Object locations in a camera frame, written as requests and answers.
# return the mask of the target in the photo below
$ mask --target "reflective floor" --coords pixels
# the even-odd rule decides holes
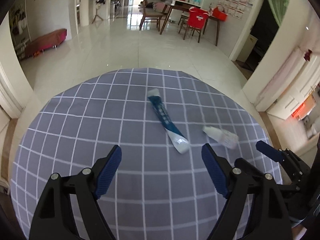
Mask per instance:
[[[177,24],[168,24],[163,35],[159,35],[155,23],[145,23],[139,31],[142,18],[139,8],[118,10],[110,21],[96,21],[80,28],[78,36],[63,42],[56,50],[49,49],[37,58],[21,62],[34,94],[18,121],[11,161],[25,130],[50,98],[116,69],[153,67],[184,71],[236,101],[264,127],[241,90],[246,78],[205,36],[200,43],[197,35],[183,40]]]

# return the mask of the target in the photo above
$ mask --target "red bag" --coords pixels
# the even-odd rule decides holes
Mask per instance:
[[[227,19],[227,14],[224,12],[224,9],[223,11],[220,11],[218,7],[213,9],[212,16],[223,22]]]

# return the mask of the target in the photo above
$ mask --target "gray checkered tablecloth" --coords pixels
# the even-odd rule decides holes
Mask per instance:
[[[181,155],[156,117],[147,91],[158,88],[172,121],[191,144]],[[202,132],[212,125],[236,133],[239,144],[227,149]],[[183,72],[125,69],[90,79],[52,98],[31,123],[12,168],[11,196],[28,237],[32,216],[53,172],[75,175],[105,157],[113,145],[122,162],[106,195],[98,201],[120,240],[206,240],[225,204],[201,159],[210,143],[217,155],[243,157],[281,182],[279,166],[255,149],[268,138],[233,100]],[[76,197],[74,216],[87,239]],[[237,231],[249,214],[246,203]]]

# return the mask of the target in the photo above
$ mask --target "toothpaste tube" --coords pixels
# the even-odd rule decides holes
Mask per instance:
[[[168,112],[161,101],[159,90],[155,88],[148,91],[148,99],[152,103],[153,109],[156,111],[156,115],[170,137],[173,146],[179,153],[185,153],[189,149],[189,142],[171,122]]]
[[[237,147],[239,137],[234,133],[212,126],[204,126],[202,130],[207,134],[207,136],[216,140],[218,143],[226,146],[229,149],[235,149]]]

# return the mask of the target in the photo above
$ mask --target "red basket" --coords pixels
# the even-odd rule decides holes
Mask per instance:
[[[201,10],[195,7],[189,9],[190,17],[188,19],[188,25],[197,29],[202,29],[205,21],[208,19],[209,14],[205,10]]]
[[[213,9],[212,16],[223,22],[227,19],[227,14],[224,12],[224,9],[223,11],[220,11],[218,7]]]

